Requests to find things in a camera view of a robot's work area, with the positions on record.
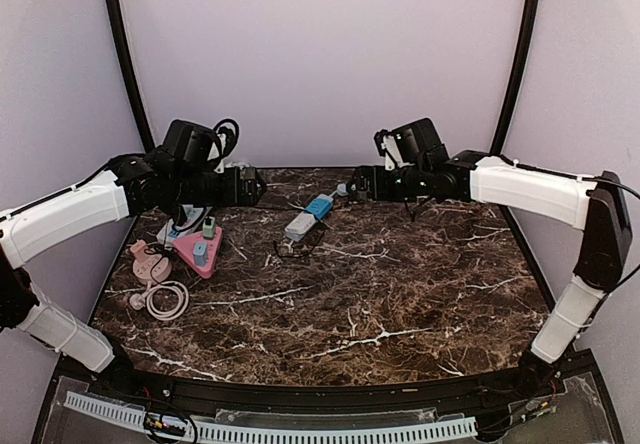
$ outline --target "blue block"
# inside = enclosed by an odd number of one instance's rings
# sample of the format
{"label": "blue block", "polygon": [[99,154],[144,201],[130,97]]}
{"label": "blue block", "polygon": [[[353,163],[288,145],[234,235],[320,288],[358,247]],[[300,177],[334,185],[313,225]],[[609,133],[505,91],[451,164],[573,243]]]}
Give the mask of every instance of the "blue block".
{"label": "blue block", "polygon": [[307,206],[305,211],[309,214],[313,214],[315,218],[320,221],[329,213],[332,207],[333,199],[329,196],[325,196],[324,194],[320,194],[320,196],[311,201],[311,204]]}
{"label": "blue block", "polygon": [[193,260],[198,267],[204,267],[207,265],[207,243],[198,242],[193,248]]}

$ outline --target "tabletop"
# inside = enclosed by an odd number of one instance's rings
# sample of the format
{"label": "tabletop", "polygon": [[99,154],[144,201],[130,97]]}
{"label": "tabletop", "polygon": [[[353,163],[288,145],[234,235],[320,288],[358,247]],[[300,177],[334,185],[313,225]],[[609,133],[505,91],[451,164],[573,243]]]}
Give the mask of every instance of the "tabletop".
{"label": "tabletop", "polygon": [[139,369],[234,383],[390,384],[516,366],[548,310],[497,207],[429,201],[413,222],[402,204],[337,198],[323,229],[287,245],[296,207],[352,171],[260,171],[258,207],[212,212],[223,229],[213,276],[173,260],[190,304],[171,322],[128,306],[141,286],[127,250],[167,220],[142,215],[92,325]]}

